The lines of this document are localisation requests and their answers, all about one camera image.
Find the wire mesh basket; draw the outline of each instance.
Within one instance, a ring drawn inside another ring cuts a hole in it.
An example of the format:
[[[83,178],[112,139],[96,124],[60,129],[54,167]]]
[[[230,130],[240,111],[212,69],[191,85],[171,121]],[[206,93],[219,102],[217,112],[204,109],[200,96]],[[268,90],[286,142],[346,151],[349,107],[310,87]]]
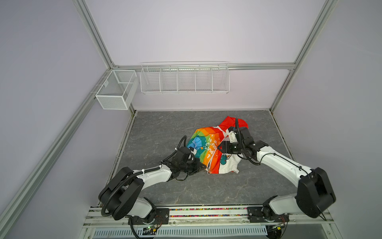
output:
[[[230,91],[228,63],[188,65],[142,63],[141,91],[145,94],[228,93]]]
[[[103,109],[129,109],[139,85],[135,70],[112,70],[95,94]]]

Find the rainbow bag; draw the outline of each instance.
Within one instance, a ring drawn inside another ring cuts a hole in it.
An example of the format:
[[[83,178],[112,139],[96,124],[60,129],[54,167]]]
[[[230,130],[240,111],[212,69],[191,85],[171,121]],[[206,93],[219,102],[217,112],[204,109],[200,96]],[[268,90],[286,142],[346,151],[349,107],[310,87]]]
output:
[[[223,154],[217,147],[228,139],[228,128],[235,126],[235,118],[227,117],[219,126],[199,128],[192,135],[187,147],[194,151],[196,158],[207,166],[208,174],[238,173],[237,165],[241,158],[236,154]],[[239,119],[239,127],[248,128],[248,124]]]

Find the black mounting plate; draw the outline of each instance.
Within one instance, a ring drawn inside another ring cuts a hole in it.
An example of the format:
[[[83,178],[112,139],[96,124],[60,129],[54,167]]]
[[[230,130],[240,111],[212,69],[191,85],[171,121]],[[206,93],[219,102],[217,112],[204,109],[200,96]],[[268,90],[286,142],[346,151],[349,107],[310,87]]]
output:
[[[261,209],[262,209],[262,206],[249,206],[249,207],[247,207],[249,222],[251,222],[251,223],[267,223],[268,222],[264,218],[251,216],[251,215],[258,215],[257,211],[261,211]],[[288,215],[282,214],[279,216],[282,217],[285,222],[289,221]],[[282,223],[283,220],[280,217],[275,219],[274,222],[275,223]]]
[[[163,218],[162,225],[168,224],[168,219],[170,218],[169,213],[170,213],[170,209],[168,209],[168,208],[157,208],[157,210],[155,212],[155,216],[157,216],[157,217],[154,217],[154,222],[151,224],[160,224],[160,221],[162,218]],[[131,221],[133,222],[133,225],[147,225],[143,222],[142,218],[140,218],[138,216],[132,217]]]

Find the cartoon print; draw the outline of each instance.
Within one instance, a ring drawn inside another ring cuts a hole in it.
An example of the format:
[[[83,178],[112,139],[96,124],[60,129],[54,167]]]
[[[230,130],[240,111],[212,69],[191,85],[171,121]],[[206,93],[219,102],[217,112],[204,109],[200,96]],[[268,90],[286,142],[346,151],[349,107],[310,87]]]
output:
[[[222,156],[220,157],[220,164],[225,165],[230,157],[230,154],[222,154]]]

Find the black cable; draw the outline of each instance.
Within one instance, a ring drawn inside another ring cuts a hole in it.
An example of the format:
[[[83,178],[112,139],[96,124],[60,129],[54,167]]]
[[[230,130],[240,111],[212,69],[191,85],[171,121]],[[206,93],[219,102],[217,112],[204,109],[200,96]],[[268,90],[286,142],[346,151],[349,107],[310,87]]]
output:
[[[179,144],[178,144],[178,147],[176,149],[179,149],[180,145],[182,144],[182,141],[183,141],[183,145],[186,147],[186,141],[187,141],[187,135],[183,136],[182,139],[179,141]],[[170,159],[172,156],[174,156],[176,154],[176,150],[170,154],[170,156],[168,156],[167,158],[165,158],[164,160],[161,161],[162,162],[165,162],[166,160]]]
[[[252,160],[253,158],[251,158],[251,157],[247,158],[247,156],[246,156],[246,158],[243,158],[239,154],[237,154],[237,156],[241,159],[248,160],[251,164],[254,164],[257,166],[260,165],[256,160]]]
[[[285,229],[284,229],[284,232],[283,232],[283,234],[281,234],[281,236],[280,236],[280,238],[279,238],[279,239],[281,239],[281,238],[283,237],[283,235],[284,235],[285,231],[287,230],[287,227],[288,227],[288,222],[286,222],[286,225],[285,225]]]
[[[154,167],[154,168],[151,168],[151,169],[145,169],[144,171],[145,172],[152,172],[152,171],[156,171],[156,170],[160,170],[160,167]],[[104,205],[102,206],[102,209],[101,209],[101,215],[102,216],[110,216],[111,213],[110,212],[106,212],[106,208],[107,206],[109,205],[110,201],[112,200],[112,198],[114,197],[114,195],[123,187],[123,186],[126,186],[128,183],[130,183],[130,180],[132,180],[135,176],[137,175],[140,175],[140,174],[143,174],[142,171],[139,171],[139,172],[136,172],[136,173],[133,173],[133,174],[130,174],[130,176],[128,176],[125,180],[121,181],[118,183],[118,185],[114,188],[114,190],[112,191],[112,193],[110,194],[109,198],[106,200],[106,202],[104,203]]]
[[[131,217],[129,217],[129,224],[130,224],[130,228],[131,228],[131,232],[133,233],[133,235],[135,236],[136,239],[141,239],[138,234],[135,232],[134,228],[133,228],[133,221],[131,220]]]
[[[261,164],[262,158],[264,158],[265,155],[269,155],[269,154],[276,155],[276,153],[266,153],[266,154],[264,154],[264,155],[261,157],[259,164]]]
[[[238,138],[239,138],[239,144],[240,144],[240,148],[239,148],[239,150],[241,150],[241,149],[243,149],[244,147],[243,147],[243,142],[241,141],[241,132],[240,132],[240,129],[239,129],[239,119],[238,118],[236,118],[235,119],[235,128],[237,129],[237,131],[238,131]]]
[[[279,156],[280,158],[282,158],[282,159],[284,159],[284,160],[290,162],[290,163],[293,164],[294,166],[298,167],[300,170],[304,171],[304,172],[306,173],[306,175],[308,176],[308,178],[311,178],[311,177],[309,176],[308,172],[306,172],[306,171],[303,169],[302,166],[297,166],[297,165],[295,165],[294,163],[292,163],[291,161],[287,160],[287,159],[284,158],[284,157],[281,157],[280,155],[278,155],[278,154],[276,154],[276,153],[270,153],[270,154],[274,154],[274,155]]]
[[[324,215],[324,213],[321,211],[321,209],[317,206],[317,208],[318,208],[318,210],[320,211],[320,213],[322,214],[322,216],[319,214],[319,216],[320,216],[320,218],[322,218],[322,220],[324,220],[324,221],[327,221],[326,220],[326,217],[325,217],[325,215]]]
[[[241,157],[239,154],[237,154],[237,156],[238,156],[239,158],[241,158],[241,159],[248,160],[247,158],[243,158],[243,157]]]

